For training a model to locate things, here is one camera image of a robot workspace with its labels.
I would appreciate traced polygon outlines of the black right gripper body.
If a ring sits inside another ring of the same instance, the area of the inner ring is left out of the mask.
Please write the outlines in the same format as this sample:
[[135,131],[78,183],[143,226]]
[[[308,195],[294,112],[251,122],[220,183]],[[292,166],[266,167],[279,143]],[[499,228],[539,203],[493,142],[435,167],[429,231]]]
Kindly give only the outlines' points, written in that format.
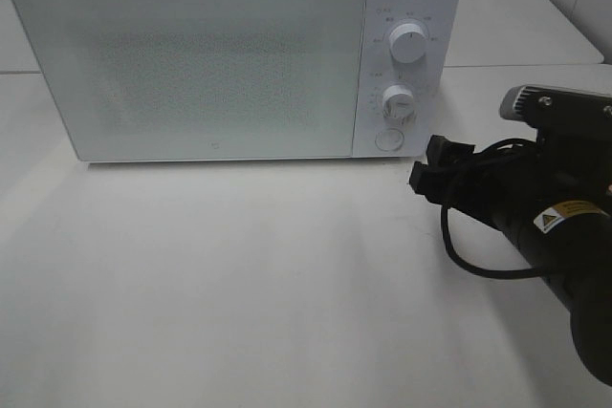
[[462,164],[448,206],[499,231],[551,231],[575,218],[611,217],[611,138],[540,131],[504,140]]

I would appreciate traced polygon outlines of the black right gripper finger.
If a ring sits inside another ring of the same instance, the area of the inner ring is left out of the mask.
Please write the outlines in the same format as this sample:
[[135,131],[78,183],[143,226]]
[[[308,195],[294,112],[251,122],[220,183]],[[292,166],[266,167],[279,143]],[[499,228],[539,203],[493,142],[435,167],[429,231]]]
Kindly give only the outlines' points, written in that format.
[[430,170],[458,170],[474,155],[474,145],[433,135],[426,148],[425,167]]
[[449,170],[415,161],[408,184],[415,194],[423,196],[432,204],[442,204],[449,185]]

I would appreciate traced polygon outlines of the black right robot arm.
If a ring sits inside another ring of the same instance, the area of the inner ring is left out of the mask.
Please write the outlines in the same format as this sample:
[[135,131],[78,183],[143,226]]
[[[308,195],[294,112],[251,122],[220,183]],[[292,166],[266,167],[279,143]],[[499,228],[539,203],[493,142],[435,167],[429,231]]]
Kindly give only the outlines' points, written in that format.
[[[456,266],[487,279],[542,279],[570,313],[581,363],[610,384],[610,140],[539,133],[476,151],[434,135],[409,184],[439,205],[444,248]],[[462,257],[451,239],[451,209],[502,233],[528,266],[484,268]]]

